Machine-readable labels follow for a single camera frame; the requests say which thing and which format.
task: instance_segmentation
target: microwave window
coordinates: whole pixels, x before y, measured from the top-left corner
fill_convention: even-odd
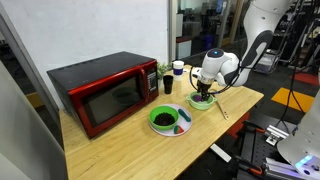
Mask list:
[[[140,82],[140,76],[132,77],[85,97],[82,103],[92,126],[108,121],[141,101],[144,93]]]

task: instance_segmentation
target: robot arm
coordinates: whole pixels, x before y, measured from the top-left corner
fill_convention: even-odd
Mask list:
[[[244,18],[248,48],[239,61],[236,55],[220,49],[207,52],[200,75],[198,92],[207,94],[214,81],[221,86],[241,86],[251,69],[266,51],[273,37],[273,32],[292,0],[253,0]]]

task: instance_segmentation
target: blue handle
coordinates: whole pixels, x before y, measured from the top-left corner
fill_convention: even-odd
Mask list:
[[[178,112],[187,122],[191,122],[191,118],[182,109],[178,109]]]

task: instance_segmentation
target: microwave control panel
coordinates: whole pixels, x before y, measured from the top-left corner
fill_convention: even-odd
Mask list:
[[[149,91],[152,92],[157,89],[157,74],[155,71],[152,71],[148,73],[148,86],[149,86]]]

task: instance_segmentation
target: bowl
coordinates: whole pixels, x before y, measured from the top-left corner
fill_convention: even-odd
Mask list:
[[[189,104],[199,110],[207,110],[209,109],[214,102],[217,101],[217,99],[215,97],[213,97],[212,95],[210,95],[209,99],[207,101],[199,101],[196,102],[194,101],[193,97],[194,96],[201,96],[201,93],[198,92],[192,92],[189,96],[186,97],[186,99],[189,101]]]
[[[156,117],[162,113],[168,113],[174,118],[174,122],[170,125],[158,125],[155,123]],[[167,131],[172,129],[178,122],[179,114],[178,111],[170,106],[158,106],[154,108],[149,114],[149,121],[153,128],[161,131]]]

